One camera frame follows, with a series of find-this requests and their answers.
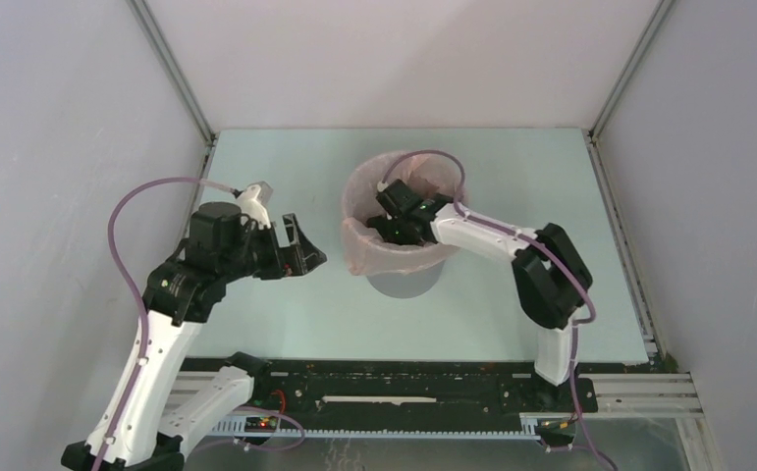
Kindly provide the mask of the pink plastic trash bag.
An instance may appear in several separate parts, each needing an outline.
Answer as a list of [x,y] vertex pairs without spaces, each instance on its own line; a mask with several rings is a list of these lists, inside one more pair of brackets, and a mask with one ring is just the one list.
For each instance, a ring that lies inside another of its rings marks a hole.
[[366,222],[386,212],[376,201],[380,182],[401,180],[424,197],[453,196],[460,186],[460,161],[436,149],[396,150],[367,159],[348,176],[341,196],[344,260],[354,276],[408,275],[428,270],[454,256],[450,245],[389,243]]

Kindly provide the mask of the grey trash bin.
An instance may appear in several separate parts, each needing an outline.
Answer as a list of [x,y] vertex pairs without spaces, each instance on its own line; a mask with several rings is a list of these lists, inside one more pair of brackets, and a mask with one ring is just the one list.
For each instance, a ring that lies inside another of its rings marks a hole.
[[397,299],[421,296],[440,280],[444,262],[411,273],[385,273],[367,276],[366,280],[380,293]]

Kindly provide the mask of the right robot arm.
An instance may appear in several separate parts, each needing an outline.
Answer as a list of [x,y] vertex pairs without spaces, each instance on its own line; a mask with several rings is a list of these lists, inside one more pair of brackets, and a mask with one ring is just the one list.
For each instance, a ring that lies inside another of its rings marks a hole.
[[379,183],[384,215],[367,221],[389,243],[456,247],[511,266],[523,313],[538,327],[532,387],[536,403],[557,410],[572,396],[577,363],[575,328],[596,318],[588,296],[593,278],[567,232],[549,223],[540,230],[478,216],[450,196],[424,198],[406,183]]

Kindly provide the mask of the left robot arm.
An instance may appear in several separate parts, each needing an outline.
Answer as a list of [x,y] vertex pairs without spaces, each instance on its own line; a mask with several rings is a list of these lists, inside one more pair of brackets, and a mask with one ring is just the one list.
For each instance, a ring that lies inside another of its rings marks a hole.
[[70,470],[181,470],[186,459],[231,411],[260,408],[272,395],[262,374],[266,361],[237,352],[211,382],[171,412],[170,392],[195,338],[228,284],[255,278],[304,276],[326,255],[299,227],[283,218],[289,243],[231,202],[209,202],[190,217],[189,235],[148,277],[125,375],[96,429],[67,445],[61,463]]

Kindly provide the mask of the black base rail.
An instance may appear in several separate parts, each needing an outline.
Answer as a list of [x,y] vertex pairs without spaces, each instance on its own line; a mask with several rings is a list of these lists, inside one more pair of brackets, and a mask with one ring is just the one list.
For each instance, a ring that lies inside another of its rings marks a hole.
[[216,436],[260,441],[411,437],[522,439],[598,410],[590,379],[552,386],[529,362],[272,360],[255,407],[292,423],[230,412]]

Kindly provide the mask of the right aluminium frame post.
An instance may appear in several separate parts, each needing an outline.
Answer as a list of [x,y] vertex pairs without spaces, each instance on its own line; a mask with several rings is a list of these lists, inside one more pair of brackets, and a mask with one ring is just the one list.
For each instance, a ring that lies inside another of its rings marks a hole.
[[675,9],[678,1],[660,0],[657,2],[644,29],[636,40],[632,51],[625,61],[622,70],[608,94],[597,118],[589,130],[593,140],[597,140],[605,131],[610,120],[613,118],[622,98],[635,77],[637,71],[643,65],[651,47],[656,41],[658,34],[668,21],[670,14]]

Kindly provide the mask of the aluminium frame post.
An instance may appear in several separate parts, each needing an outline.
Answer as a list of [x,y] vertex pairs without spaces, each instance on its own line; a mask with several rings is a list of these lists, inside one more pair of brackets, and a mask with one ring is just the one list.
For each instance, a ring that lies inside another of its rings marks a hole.
[[670,14],[675,9],[678,1],[660,0],[657,2],[644,29],[636,40],[632,51],[625,61],[622,70],[608,94],[597,118],[589,130],[593,140],[597,140],[605,131],[610,120],[613,118],[622,98],[635,77],[637,71],[643,65],[651,47],[656,41],[658,34],[668,21]]
[[153,9],[144,0],[128,0],[127,4],[202,140],[207,146],[212,146],[216,140],[216,132],[209,124]]

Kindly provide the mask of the left aluminium frame post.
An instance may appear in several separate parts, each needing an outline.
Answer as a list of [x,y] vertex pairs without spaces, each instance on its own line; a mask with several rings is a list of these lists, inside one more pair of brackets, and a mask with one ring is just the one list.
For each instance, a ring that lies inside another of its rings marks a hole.
[[212,146],[216,140],[216,132],[209,124],[153,9],[144,0],[128,0],[127,4],[202,140],[207,146]]

